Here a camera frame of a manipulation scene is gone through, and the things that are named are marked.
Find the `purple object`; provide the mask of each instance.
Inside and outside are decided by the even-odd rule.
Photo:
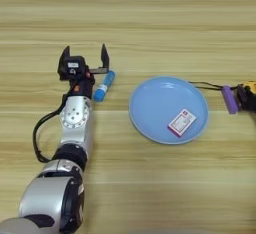
[[[238,112],[238,106],[229,86],[224,86],[222,88],[222,95],[226,102],[229,114],[236,114]]]

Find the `wooden table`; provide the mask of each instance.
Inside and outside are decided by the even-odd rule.
[[[42,168],[32,129],[67,90],[56,74],[62,50],[70,45],[98,67],[105,42],[117,78],[95,105],[86,220],[77,233],[255,233],[252,115],[231,116],[219,92],[204,91],[207,130],[173,147],[144,138],[128,116],[131,92],[156,75],[230,85],[255,80],[255,6],[256,0],[0,0],[0,220],[17,215],[25,187]],[[55,119],[41,132],[46,155],[59,138]]]

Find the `small box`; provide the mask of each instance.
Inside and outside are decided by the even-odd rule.
[[[168,129],[172,131],[176,136],[181,137],[195,120],[195,115],[193,115],[187,109],[183,109],[174,118],[174,120],[169,123]]]

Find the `table surface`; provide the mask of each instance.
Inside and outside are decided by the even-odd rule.
[[[17,215],[25,187],[42,168],[31,135],[68,88],[56,74],[62,50],[70,45],[98,67],[105,42],[117,77],[94,107],[85,221],[77,233],[255,233],[253,115],[229,115],[220,92],[203,91],[208,128],[182,146],[147,140],[128,116],[132,91],[153,76],[254,80],[255,6],[256,0],[0,0],[0,220]],[[60,135],[58,118],[42,128],[46,155]]]

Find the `yellow object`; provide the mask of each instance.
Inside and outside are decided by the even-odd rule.
[[[243,87],[249,86],[252,93],[256,94],[256,82],[248,81],[243,84]]]

